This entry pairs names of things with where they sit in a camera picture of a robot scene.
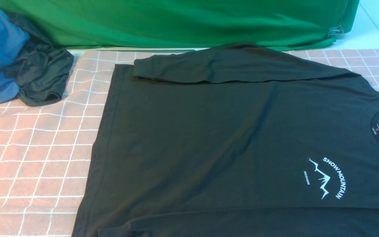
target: neckline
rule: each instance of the neckline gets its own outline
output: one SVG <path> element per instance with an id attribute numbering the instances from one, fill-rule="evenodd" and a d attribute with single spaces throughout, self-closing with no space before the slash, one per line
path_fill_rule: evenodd
<path id="1" fill-rule="evenodd" d="M 375 117 L 375 115 L 379 112 L 379 99 L 372 103 L 362 114 L 361 117 L 361 130 L 362 135 L 364 136 L 366 142 L 371 142 L 372 146 L 375 148 L 377 153 L 379 154 L 379 141 L 377 138 L 374 137 L 371 126 L 372 126 L 372 119 Z"/>

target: white grid line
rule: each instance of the white grid line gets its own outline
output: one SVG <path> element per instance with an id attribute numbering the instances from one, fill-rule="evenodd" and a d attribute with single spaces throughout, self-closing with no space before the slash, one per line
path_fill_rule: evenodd
<path id="1" fill-rule="evenodd" d="M 99 68 L 100 51 L 98 51 L 97 59 L 98 60 L 96 61 L 96 71 Z M 90 90 L 92 89 L 92 86 L 93 86 L 93 82 L 94 82 L 93 80 L 90 83 Z M 83 124 L 84 115 L 86 114 L 87 104 L 89 103 L 89 101 L 90 101 L 90 93 L 88 94 L 87 103 L 86 103 L 86 106 L 84 107 L 84 111 L 83 111 L 83 117 L 81 118 L 80 126 L 78 127 L 79 130 L 80 130 L 82 124 Z M 77 132 L 77 135 L 75 136 L 74 144 L 77 143 L 79 133 L 80 132 Z M 69 161 L 68 161 L 68 164 L 66 165 L 66 170 L 65 170 L 65 173 L 64 173 L 64 176 L 63 176 L 63 179 L 62 179 L 62 183 L 61 183 L 61 188 L 59 189 L 59 194 L 58 194 L 59 196 L 61 195 L 61 192 L 62 192 L 62 189 L 63 189 L 63 185 L 65 183 L 65 177 L 68 174 L 68 168 L 69 168 L 69 165 L 71 164 L 71 160 L 72 160 L 72 155 L 73 155 L 74 149 L 75 149 L 75 145 L 72 146 L 71 154 L 69 156 Z M 55 207 L 58 205 L 58 203 L 59 203 L 59 198 L 57 198 L 57 202 L 55 204 Z M 48 226 L 48 230 L 46 231 L 47 235 L 49 234 L 49 231 L 51 229 L 53 211 L 54 211 L 55 207 L 51 210 L 51 216 L 50 216 L 49 226 Z"/>
<path id="2" fill-rule="evenodd" d="M 20 117 L 20 116 L 17 115 L 17 118 L 16 118 L 16 120 L 15 120 L 15 126 L 14 126 L 14 128 L 17 127 L 17 123 L 18 123 L 18 119 L 19 119 L 19 117 Z M 14 131 L 11 133 L 11 136 L 10 136 L 10 138 L 9 138 L 9 140 L 8 140 L 8 143 L 11 141 L 13 135 L 14 135 Z M 3 151 L 3 153 L 1 154 L 1 158 L 0 158 L 0 160 L 2 160 L 2 158 L 4 157 L 6 150 L 7 150 L 7 147 L 4 148 L 4 151 Z M 10 192 L 11 192 L 11 189 L 12 189 L 14 183 L 15 183 L 15 179 L 12 181 L 11 187 L 10 187 L 10 189 L 9 189 L 8 196 L 10 195 Z M 8 200 L 8 199 L 5 199 L 4 204 L 3 204 L 1 207 L 3 207 L 3 206 L 7 203 L 7 200 Z"/>

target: dark green cloth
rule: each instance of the dark green cloth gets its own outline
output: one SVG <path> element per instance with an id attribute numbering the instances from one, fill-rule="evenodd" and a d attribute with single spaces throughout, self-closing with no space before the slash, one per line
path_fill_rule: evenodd
<path id="1" fill-rule="evenodd" d="M 27 106 L 42 106 L 62 99 L 74 56 L 66 49 L 54 48 L 50 40 L 29 20 L 7 13 L 17 27 L 29 33 L 15 62 L 4 69 L 6 78 L 16 78 L 18 97 Z"/>

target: t-shirt sleeve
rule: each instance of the t-shirt sleeve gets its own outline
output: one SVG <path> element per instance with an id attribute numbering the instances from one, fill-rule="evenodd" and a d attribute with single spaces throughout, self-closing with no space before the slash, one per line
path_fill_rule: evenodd
<path id="1" fill-rule="evenodd" d="M 172 83 L 295 81 L 355 74 L 255 44 L 230 44 L 135 60 L 134 77 Z"/>

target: black t-shirt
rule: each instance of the black t-shirt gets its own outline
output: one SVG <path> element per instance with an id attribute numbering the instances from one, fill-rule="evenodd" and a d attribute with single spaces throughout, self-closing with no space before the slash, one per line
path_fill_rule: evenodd
<path id="1" fill-rule="evenodd" d="M 379 236 L 378 132 L 362 76 L 254 44 L 117 65 L 73 236 Z"/>

